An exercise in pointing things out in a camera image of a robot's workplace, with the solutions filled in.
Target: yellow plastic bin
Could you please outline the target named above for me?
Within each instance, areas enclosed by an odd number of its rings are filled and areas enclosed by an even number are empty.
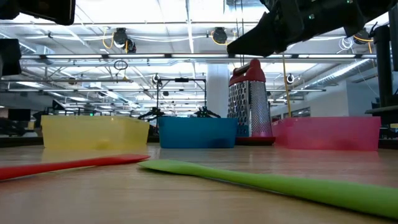
[[[130,150],[147,143],[149,123],[125,116],[43,116],[44,147]]]

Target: plastic bin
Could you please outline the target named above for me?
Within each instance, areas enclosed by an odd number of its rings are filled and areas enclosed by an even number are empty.
[[[159,118],[162,148],[233,148],[236,118]]]
[[[275,145],[288,149],[376,151],[380,117],[287,118],[272,124]]]
[[[107,150],[145,146],[149,123],[125,116],[43,116],[47,149]]]

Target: silicone spatula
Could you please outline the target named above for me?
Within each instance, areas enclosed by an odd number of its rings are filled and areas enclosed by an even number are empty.
[[[398,189],[335,180],[317,180],[272,174],[250,174],[171,160],[153,160],[140,166],[246,184],[315,202],[398,219]]]
[[[0,167],[0,180],[6,180],[15,177],[23,177],[26,175],[33,175],[43,172],[71,169],[77,167],[127,164],[132,162],[138,162],[143,159],[147,159],[149,157],[150,156],[146,155],[125,154],[120,156],[107,156],[107,157],[99,157],[94,159],[82,159],[78,161]]]

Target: blue plastic bin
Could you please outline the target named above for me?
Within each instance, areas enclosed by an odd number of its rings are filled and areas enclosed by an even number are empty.
[[[159,118],[162,148],[233,148],[238,120],[236,118]]]

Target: pink plastic bin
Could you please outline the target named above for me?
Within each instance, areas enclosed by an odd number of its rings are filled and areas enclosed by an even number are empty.
[[[376,151],[380,117],[287,118],[272,124],[275,145],[287,149]]]

